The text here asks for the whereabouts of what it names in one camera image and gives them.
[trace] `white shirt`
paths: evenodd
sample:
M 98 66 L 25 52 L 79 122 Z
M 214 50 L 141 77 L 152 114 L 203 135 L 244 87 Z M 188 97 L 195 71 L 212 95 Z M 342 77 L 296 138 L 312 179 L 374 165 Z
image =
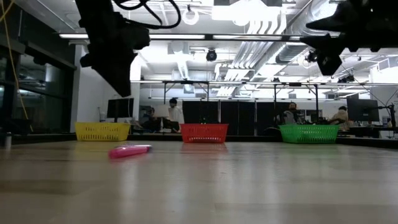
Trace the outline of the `white shirt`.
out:
M 182 109 L 175 106 L 174 108 L 169 108 L 169 119 L 171 121 L 176 121 L 179 124 L 184 123 L 184 114 L 182 113 Z

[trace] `yellow basket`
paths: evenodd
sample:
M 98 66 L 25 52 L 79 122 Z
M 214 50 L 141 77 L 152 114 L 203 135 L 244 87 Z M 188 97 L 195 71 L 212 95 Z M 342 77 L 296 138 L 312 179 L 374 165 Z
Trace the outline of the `yellow basket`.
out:
M 78 141 L 125 141 L 130 124 L 124 123 L 75 123 Z

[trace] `yellow cable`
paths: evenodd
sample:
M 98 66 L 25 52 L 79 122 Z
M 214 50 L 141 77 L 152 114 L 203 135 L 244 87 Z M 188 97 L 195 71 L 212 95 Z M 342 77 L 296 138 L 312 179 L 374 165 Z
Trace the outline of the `yellow cable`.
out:
M 10 5 L 7 8 L 7 11 L 4 10 L 4 4 L 1 4 L 1 9 L 2 9 L 2 17 L 0 17 L 0 22 L 2 20 L 4 20 L 4 27 L 6 28 L 6 37 L 7 37 L 7 44 L 8 44 L 8 50 L 10 53 L 10 61 L 11 61 L 11 67 L 12 67 L 12 71 L 14 73 L 14 78 L 15 78 L 15 84 L 16 84 L 16 88 L 17 88 L 17 93 L 19 95 L 19 99 L 21 99 L 21 105 L 22 108 L 24 109 L 24 113 L 25 113 L 25 118 L 28 118 L 27 112 L 26 112 L 26 108 L 25 108 L 25 104 L 24 104 L 24 100 L 22 99 L 22 95 L 19 91 L 19 80 L 18 80 L 18 76 L 17 76 L 17 71 L 15 69 L 15 65 L 14 65 L 14 59 L 12 58 L 12 50 L 11 50 L 11 44 L 10 44 L 10 36 L 8 34 L 8 27 L 7 27 L 7 20 L 6 20 L 6 15 L 9 12 L 9 9 L 11 8 L 12 4 L 14 3 L 14 0 L 11 1 Z

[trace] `red basket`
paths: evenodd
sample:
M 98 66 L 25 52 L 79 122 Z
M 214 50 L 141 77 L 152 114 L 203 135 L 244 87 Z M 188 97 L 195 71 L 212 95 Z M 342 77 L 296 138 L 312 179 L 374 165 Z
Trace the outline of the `red basket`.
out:
M 185 143 L 224 143 L 228 124 L 181 124 Z

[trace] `green basket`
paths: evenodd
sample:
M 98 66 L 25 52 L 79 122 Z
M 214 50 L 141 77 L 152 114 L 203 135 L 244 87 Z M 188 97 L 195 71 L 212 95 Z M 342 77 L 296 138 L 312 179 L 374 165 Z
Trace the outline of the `green basket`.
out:
M 284 142 L 289 143 L 335 143 L 338 125 L 281 125 Z

